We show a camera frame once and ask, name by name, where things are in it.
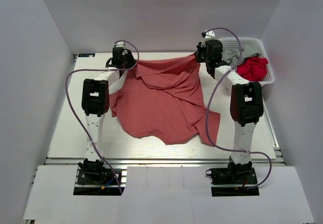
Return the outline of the salmon red t-shirt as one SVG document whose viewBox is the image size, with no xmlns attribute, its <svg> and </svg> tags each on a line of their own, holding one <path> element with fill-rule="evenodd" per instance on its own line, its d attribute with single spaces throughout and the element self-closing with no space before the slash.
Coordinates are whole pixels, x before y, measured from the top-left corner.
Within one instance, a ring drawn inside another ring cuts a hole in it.
<svg viewBox="0 0 323 224">
<path fill-rule="evenodd" d="M 195 55 L 141 60 L 126 73 L 121 89 L 110 95 L 112 116 L 132 137 L 154 136 L 164 144 L 183 144 L 198 135 L 211 146 L 220 113 L 207 111 Z"/>
</svg>

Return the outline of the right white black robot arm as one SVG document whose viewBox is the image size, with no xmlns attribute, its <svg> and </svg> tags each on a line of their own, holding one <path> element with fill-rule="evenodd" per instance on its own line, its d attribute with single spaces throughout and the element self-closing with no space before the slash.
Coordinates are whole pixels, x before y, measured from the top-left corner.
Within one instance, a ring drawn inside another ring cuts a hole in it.
<svg viewBox="0 0 323 224">
<path fill-rule="evenodd" d="M 246 185 L 257 182 L 251 162 L 253 132 L 263 115 L 261 85 L 242 78 L 222 59 L 223 45 L 216 39 L 205 39 L 195 53 L 199 63 L 205 63 L 207 72 L 231 92 L 230 115 L 235 124 L 234 146 L 226 168 L 206 172 L 214 185 Z"/>
</svg>

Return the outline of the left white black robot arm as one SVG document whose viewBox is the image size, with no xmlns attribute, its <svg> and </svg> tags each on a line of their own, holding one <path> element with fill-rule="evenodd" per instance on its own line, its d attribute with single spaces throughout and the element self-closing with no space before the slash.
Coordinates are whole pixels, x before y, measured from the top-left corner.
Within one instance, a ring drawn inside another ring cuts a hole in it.
<svg viewBox="0 0 323 224">
<path fill-rule="evenodd" d="M 86 117 L 86 129 L 90 137 L 83 163 L 79 167 L 95 183 L 106 179 L 106 168 L 103 166 L 102 142 L 103 122 L 110 107 L 109 87 L 121 78 L 126 69 L 136 64 L 132 52 L 122 45 L 113 48 L 112 57 L 106 62 L 106 69 L 93 79 L 83 82 L 81 106 Z"/>
</svg>

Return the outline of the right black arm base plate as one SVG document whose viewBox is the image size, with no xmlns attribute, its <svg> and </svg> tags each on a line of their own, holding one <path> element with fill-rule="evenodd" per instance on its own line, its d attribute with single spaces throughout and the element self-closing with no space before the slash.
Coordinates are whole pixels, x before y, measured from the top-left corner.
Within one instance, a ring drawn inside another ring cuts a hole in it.
<svg viewBox="0 0 323 224">
<path fill-rule="evenodd" d="M 205 171 L 205 175 L 211 180 L 212 197 L 247 197 L 259 196 L 259 188 L 253 188 L 257 185 L 255 169 L 251 172 L 238 174 L 235 177 L 230 175 L 227 168 L 212 168 Z"/>
</svg>

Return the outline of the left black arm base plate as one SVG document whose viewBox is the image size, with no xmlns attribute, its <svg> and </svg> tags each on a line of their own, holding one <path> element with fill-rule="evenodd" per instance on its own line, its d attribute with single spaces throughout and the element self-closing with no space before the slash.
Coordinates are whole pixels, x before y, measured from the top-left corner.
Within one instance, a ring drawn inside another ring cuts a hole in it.
<svg viewBox="0 0 323 224">
<path fill-rule="evenodd" d="M 77 170 L 73 195 L 75 196 L 121 196 L 117 179 L 111 169 L 95 175 Z"/>
</svg>

